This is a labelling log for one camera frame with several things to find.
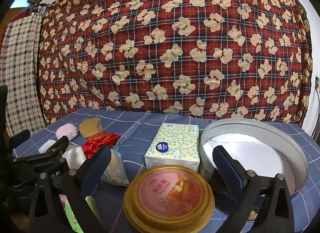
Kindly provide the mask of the round silver metal tin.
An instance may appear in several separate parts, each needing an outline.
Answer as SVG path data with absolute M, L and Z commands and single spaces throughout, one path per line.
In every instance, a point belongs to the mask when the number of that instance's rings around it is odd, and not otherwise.
M 229 215 L 238 198 L 234 198 L 223 181 L 213 150 L 223 146 L 228 154 L 246 170 L 273 178 L 284 175 L 289 193 L 294 195 L 306 184 L 309 163 L 301 146 L 287 133 L 267 123 L 229 118 L 212 122 L 200 137 L 201 163 L 199 173 L 210 183 L 216 199 L 216 208 Z

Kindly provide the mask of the white foam sponge block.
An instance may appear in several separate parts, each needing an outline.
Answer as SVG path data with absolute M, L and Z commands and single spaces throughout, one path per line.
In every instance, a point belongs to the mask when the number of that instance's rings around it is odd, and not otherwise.
M 39 153 L 45 153 L 55 143 L 56 143 L 56 140 L 49 139 L 39 148 Z

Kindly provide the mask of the clear bag with cotton swabs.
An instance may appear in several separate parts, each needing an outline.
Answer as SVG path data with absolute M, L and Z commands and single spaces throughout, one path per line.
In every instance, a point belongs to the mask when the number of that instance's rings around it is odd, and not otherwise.
M 122 156 L 115 149 L 111 148 L 110 150 L 111 160 L 101 176 L 101 180 L 111 185 L 128 187 L 130 182 L 123 166 Z

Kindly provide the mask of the blue plaid tablecloth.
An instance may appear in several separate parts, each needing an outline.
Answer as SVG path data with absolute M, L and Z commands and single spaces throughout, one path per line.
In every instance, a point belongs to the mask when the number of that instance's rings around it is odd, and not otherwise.
M 14 150 L 14 156 L 37 154 L 49 139 L 56 138 L 56 130 L 67 123 L 78 126 L 88 118 L 98 117 L 104 131 L 121 136 L 118 146 L 123 157 L 129 180 L 145 171 L 144 154 L 163 122 L 198 125 L 202 131 L 210 119 L 196 119 L 177 114 L 150 114 L 143 112 L 116 111 L 83 108 L 57 120 Z M 272 122 L 271 126 L 294 139 L 304 150 L 309 162 L 310 174 L 301 191 L 292 198 L 295 231 L 304 230 L 319 210 L 319 145 L 297 124 Z M 98 213 L 108 232 L 136 232 L 123 212 L 125 188 L 101 182 L 93 193 Z

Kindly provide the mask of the red embroidered satin pouch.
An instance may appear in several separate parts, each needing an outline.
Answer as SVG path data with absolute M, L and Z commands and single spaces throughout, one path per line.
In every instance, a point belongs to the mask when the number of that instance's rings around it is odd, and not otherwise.
M 113 147 L 120 137 L 121 135 L 119 134 L 109 132 L 96 133 L 86 140 L 85 144 L 82 145 L 82 150 L 86 158 L 90 159 L 101 146 Z

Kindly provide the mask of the wall power socket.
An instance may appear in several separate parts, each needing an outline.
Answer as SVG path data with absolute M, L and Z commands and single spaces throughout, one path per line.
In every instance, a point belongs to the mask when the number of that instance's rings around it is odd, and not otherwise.
M 319 79 L 318 76 L 316 76 L 316 78 L 315 78 L 315 89 L 316 89 L 317 91 L 320 90 L 320 79 Z

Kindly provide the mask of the yellow dotted tissue pack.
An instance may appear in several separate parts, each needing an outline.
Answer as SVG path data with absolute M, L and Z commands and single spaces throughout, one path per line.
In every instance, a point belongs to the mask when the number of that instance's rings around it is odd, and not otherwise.
M 144 155 L 146 168 L 178 165 L 198 171 L 199 135 L 198 125 L 164 122 Z

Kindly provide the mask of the gold pink tin lid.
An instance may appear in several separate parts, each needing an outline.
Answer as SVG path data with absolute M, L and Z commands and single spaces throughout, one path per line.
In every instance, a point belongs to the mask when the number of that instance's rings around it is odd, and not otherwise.
M 123 204 L 127 219 L 139 232 L 199 232 L 214 208 L 207 181 L 178 165 L 153 167 L 136 176 Z

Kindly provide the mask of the tan sponge block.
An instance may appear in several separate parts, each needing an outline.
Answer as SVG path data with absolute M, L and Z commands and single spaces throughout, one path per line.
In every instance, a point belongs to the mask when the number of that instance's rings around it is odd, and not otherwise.
M 102 130 L 100 118 L 85 119 L 79 125 L 79 131 L 83 138 L 89 138 L 92 135 L 100 133 Z

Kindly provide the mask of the pink fluffy pompom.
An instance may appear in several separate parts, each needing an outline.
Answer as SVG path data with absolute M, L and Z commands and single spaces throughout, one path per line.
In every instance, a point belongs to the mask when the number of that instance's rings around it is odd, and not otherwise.
M 69 141 L 72 141 L 78 135 L 78 129 L 74 124 L 67 123 L 59 127 L 56 131 L 57 139 L 61 139 L 63 136 L 66 136 Z

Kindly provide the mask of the red plaid bear blanket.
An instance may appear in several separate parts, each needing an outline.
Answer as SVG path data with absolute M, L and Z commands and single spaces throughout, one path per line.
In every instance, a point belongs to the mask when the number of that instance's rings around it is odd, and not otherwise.
M 56 0 L 40 101 L 50 124 L 88 107 L 301 125 L 311 49 L 299 0 Z

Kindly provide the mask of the white plastic wrapped item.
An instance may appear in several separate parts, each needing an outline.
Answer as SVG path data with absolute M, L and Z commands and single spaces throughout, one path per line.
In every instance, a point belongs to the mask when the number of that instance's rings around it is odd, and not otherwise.
M 86 156 L 81 146 L 69 145 L 62 155 L 66 159 L 69 169 L 79 169 L 86 160 Z

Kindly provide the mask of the white green checked cloth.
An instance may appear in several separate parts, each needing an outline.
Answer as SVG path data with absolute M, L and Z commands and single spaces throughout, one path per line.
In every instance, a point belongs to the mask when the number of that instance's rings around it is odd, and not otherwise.
M 37 93 L 38 56 L 42 15 L 11 22 L 1 46 L 1 85 L 8 87 L 5 120 L 8 135 L 29 130 L 32 135 L 44 128 Z

